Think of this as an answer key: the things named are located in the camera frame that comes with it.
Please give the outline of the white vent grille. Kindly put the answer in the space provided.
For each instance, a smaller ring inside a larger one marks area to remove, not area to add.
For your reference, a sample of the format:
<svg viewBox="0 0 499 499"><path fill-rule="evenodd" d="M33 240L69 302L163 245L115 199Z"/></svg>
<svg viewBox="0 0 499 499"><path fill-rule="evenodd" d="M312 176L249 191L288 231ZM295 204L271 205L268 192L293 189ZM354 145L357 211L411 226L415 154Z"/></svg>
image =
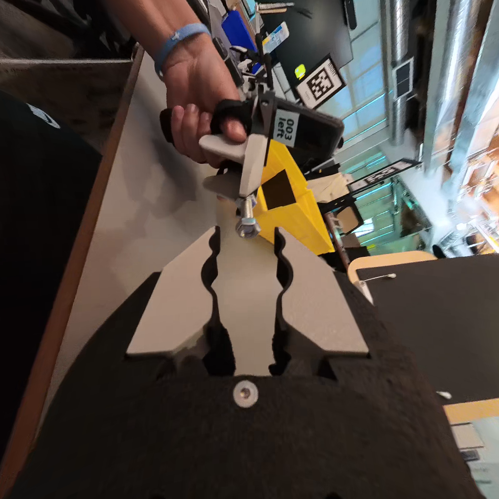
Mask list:
<svg viewBox="0 0 499 499"><path fill-rule="evenodd" d="M413 91L414 58L411 57L392 69L394 99L398 100Z"/></svg>

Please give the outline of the person's left hand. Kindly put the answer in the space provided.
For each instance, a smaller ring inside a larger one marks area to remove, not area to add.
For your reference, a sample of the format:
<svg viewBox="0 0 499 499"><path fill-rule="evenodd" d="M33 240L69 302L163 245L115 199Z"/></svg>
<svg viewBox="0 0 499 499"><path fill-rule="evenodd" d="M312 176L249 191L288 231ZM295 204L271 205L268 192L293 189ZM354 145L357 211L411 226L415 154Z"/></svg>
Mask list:
<svg viewBox="0 0 499 499"><path fill-rule="evenodd" d="M216 106L239 101L240 94L211 37L198 34L180 42L167 57L163 75L174 147L198 164L218 168L221 158L202 150L199 140L211 133Z"/></svg>

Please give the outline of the steel hex bolt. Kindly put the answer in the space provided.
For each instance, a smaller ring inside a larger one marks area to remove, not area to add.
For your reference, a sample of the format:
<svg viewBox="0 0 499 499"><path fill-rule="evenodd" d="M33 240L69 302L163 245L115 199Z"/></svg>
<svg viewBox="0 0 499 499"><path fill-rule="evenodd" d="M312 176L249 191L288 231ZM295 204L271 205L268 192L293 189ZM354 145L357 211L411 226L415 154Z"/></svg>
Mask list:
<svg viewBox="0 0 499 499"><path fill-rule="evenodd" d="M247 197L238 197L235 201L236 213L235 216L239 219L254 219L253 209L256 206L257 200L255 194L250 194Z"/></svg>

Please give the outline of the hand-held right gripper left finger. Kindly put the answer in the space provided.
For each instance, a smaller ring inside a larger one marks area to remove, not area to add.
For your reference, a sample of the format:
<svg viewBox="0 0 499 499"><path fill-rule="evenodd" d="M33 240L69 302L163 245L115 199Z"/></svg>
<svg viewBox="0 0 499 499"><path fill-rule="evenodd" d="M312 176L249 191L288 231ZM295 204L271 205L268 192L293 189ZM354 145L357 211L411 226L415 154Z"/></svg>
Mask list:
<svg viewBox="0 0 499 499"><path fill-rule="evenodd" d="M213 282L218 277L220 227L163 267L128 345L127 355L206 355L220 316Z"/></svg>

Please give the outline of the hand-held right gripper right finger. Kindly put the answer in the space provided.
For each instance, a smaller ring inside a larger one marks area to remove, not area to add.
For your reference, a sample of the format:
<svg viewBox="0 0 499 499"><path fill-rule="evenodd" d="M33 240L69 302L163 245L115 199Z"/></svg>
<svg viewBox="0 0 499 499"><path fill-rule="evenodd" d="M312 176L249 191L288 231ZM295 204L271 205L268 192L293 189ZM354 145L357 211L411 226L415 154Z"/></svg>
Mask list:
<svg viewBox="0 0 499 499"><path fill-rule="evenodd" d="M367 356L369 348L328 264L282 227L274 229L278 260L276 319L290 356Z"/></svg>

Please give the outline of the black monitor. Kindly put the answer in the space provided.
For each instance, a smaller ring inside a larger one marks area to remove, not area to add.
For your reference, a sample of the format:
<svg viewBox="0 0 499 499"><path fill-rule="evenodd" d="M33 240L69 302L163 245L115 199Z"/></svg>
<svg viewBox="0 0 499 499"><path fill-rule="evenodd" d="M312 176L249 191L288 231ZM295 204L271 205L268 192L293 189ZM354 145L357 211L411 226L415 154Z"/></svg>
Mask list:
<svg viewBox="0 0 499 499"><path fill-rule="evenodd" d="M354 1L292 1L292 7L272 8L262 15L263 27L270 34L283 21L290 36L275 49L293 96L299 99L294 70L304 64L306 75L328 55L338 69L353 59L351 31L357 28Z"/></svg>

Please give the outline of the white blue packet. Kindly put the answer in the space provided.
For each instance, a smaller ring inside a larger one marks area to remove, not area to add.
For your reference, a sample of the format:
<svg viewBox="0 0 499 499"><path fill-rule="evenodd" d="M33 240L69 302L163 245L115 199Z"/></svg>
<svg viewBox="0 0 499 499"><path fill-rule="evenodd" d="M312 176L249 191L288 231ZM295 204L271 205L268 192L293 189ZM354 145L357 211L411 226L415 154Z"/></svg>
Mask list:
<svg viewBox="0 0 499 499"><path fill-rule="evenodd" d="M264 54L273 52L277 47L279 47L284 41L286 41L290 36L289 28L285 21L278 25L269 35L267 35L262 41L262 47Z"/></svg>

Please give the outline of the steel hex nut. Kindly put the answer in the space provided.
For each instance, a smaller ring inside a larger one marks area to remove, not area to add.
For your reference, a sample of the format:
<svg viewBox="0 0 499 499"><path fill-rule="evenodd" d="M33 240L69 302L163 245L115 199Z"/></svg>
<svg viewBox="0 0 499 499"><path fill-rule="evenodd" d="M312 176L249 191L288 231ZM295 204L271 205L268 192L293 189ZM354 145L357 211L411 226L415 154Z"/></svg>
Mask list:
<svg viewBox="0 0 499 499"><path fill-rule="evenodd" d="M253 239L259 235L261 228L255 218L239 218L235 231L242 239Z"/></svg>

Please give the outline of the black board wooden rim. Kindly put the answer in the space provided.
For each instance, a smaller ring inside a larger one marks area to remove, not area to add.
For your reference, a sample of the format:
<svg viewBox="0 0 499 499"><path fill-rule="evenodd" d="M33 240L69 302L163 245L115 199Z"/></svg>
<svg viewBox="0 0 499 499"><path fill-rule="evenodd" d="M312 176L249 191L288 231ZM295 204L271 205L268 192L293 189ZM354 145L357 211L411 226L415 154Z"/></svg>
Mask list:
<svg viewBox="0 0 499 499"><path fill-rule="evenodd" d="M451 424L498 417L498 254L362 257L347 271L415 355Z"/></svg>

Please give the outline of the blue container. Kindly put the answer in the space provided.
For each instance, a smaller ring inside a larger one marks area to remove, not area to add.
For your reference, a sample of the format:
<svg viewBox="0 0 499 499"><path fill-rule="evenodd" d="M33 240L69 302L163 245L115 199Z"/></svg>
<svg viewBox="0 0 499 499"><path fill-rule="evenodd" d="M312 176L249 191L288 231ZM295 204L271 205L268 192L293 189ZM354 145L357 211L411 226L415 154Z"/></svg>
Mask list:
<svg viewBox="0 0 499 499"><path fill-rule="evenodd" d="M229 11L224 17L221 26L232 46L256 50L250 31L237 10Z"/></svg>

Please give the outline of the person's left forearm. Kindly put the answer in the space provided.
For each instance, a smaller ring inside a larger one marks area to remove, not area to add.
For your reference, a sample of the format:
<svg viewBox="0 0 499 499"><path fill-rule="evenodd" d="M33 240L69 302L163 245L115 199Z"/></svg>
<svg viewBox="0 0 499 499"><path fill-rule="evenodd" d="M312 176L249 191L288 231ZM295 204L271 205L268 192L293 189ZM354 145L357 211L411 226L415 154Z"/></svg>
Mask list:
<svg viewBox="0 0 499 499"><path fill-rule="evenodd" d="M180 28L200 20L187 1L104 1L114 20L155 55Z"/></svg>

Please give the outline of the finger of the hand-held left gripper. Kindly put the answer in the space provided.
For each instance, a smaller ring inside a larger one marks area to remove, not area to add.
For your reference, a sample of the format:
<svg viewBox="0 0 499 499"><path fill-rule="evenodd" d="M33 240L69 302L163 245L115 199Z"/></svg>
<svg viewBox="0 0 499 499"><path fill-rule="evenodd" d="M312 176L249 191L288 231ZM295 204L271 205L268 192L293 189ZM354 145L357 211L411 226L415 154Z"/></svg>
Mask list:
<svg viewBox="0 0 499 499"><path fill-rule="evenodd" d="M235 143L224 135L203 136L203 150L241 165L242 170L205 178L203 187L230 200L245 199L261 184L268 138L250 134L244 143Z"/></svg>

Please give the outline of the spiral metal air duct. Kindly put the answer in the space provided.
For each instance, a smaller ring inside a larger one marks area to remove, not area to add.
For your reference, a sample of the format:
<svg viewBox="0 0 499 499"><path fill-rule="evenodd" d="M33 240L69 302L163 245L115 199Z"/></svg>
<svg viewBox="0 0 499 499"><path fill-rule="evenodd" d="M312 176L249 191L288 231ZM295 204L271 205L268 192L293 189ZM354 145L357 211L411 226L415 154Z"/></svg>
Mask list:
<svg viewBox="0 0 499 499"><path fill-rule="evenodd" d="M436 1L422 165L426 177L452 152L493 1Z"/></svg>
<svg viewBox="0 0 499 499"><path fill-rule="evenodd" d="M408 96L394 99L394 79L392 69L409 57L409 1L382 1L383 14L387 29L387 64L389 81L389 100L391 104L391 142L393 146L404 143Z"/></svg>

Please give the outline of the yellow plastic bin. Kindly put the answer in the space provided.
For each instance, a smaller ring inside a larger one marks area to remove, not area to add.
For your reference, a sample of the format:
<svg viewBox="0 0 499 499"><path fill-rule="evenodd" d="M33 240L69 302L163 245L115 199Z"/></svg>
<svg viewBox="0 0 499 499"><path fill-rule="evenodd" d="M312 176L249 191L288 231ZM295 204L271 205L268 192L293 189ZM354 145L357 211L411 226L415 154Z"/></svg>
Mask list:
<svg viewBox="0 0 499 499"><path fill-rule="evenodd" d="M282 227L316 255L334 252L312 190L288 148L275 140L270 140L253 212L259 235L271 243L274 229Z"/></svg>

